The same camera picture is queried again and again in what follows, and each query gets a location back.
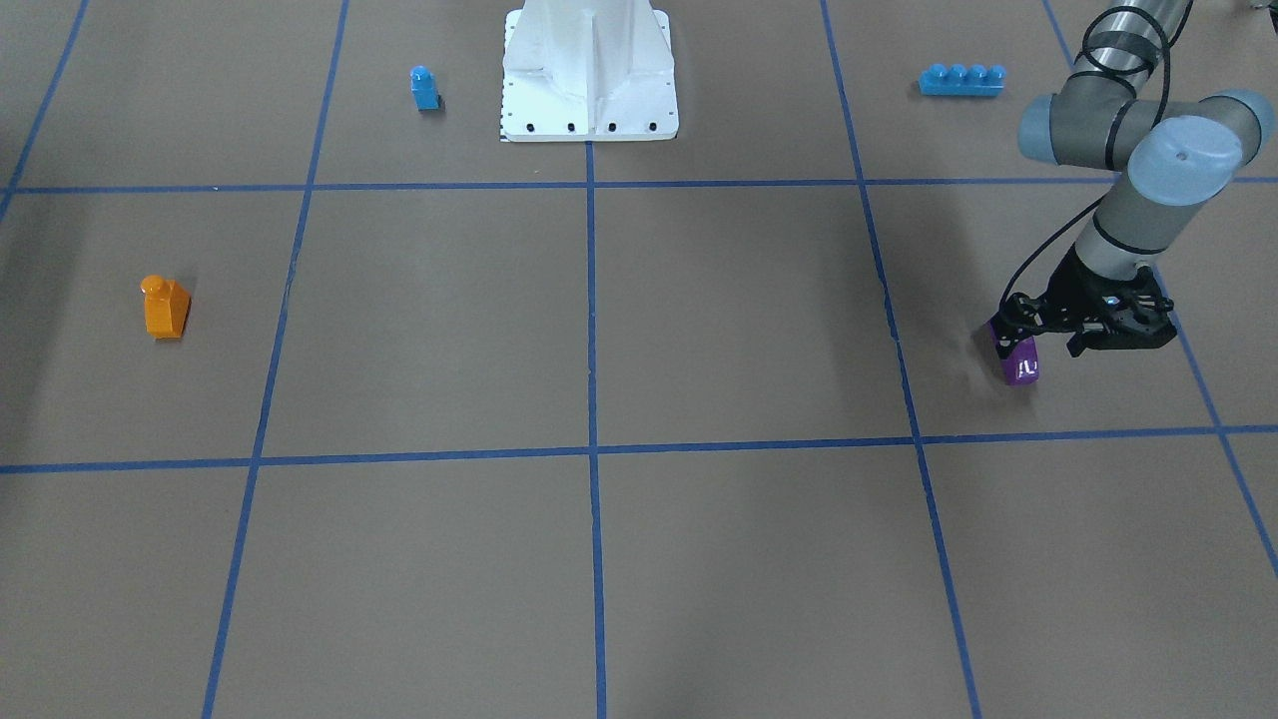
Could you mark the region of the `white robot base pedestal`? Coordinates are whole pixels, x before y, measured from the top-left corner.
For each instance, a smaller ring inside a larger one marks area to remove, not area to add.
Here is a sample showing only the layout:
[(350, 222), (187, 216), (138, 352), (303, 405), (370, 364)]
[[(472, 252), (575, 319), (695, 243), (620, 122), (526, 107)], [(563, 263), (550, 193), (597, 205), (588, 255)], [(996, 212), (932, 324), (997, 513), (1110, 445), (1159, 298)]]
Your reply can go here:
[(679, 135), (668, 14), (648, 1), (525, 1), (504, 23), (507, 143)]

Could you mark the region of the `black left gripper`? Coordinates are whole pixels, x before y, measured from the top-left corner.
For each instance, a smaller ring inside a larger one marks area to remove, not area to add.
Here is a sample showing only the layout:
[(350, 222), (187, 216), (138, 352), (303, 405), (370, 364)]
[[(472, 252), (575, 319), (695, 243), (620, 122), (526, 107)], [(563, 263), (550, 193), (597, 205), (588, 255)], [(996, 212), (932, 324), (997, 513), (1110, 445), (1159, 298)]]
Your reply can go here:
[[(1072, 354), (1135, 351), (1164, 347), (1177, 337), (1169, 317), (1174, 303), (1163, 292), (1153, 269), (1137, 266), (1134, 278), (1114, 281), (1093, 272), (1068, 250), (1036, 299), (1042, 329), (1068, 335)], [(998, 332), (999, 359), (1036, 358), (1035, 335)]]

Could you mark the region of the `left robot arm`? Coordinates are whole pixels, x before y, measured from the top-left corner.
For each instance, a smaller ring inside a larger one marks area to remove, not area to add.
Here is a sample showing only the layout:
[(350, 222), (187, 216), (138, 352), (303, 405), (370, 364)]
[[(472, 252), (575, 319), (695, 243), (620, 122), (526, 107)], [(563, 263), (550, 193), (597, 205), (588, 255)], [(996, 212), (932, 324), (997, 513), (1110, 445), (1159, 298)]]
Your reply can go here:
[(1169, 59), (1191, 8), (1112, 3), (1082, 32), (1065, 86), (1022, 112), (1019, 149), (1029, 160), (1111, 170), (1117, 181), (1068, 220), (1079, 238), (1042, 295), (1005, 287), (987, 324), (999, 360), (1035, 359), (1042, 335), (1067, 336), (1074, 356), (1176, 337), (1157, 259), (1275, 135), (1275, 110), (1254, 91), (1169, 100)]

